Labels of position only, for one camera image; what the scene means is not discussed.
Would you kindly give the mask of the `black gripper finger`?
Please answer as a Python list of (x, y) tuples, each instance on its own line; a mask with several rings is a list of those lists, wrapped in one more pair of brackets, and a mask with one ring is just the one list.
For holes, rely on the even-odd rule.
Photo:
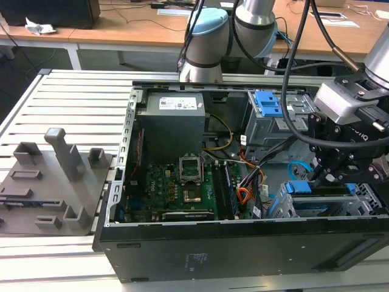
[(370, 158), (353, 157), (348, 152), (337, 152), (331, 163), (331, 175), (343, 183), (367, 183)]
[(334, 151), (319, 151), (316, 153), (315, 158), (317, 165), (312, 175), (312, 181), (314, 187), (318, 187), (325, 184), (325, 177), (334, 168)]

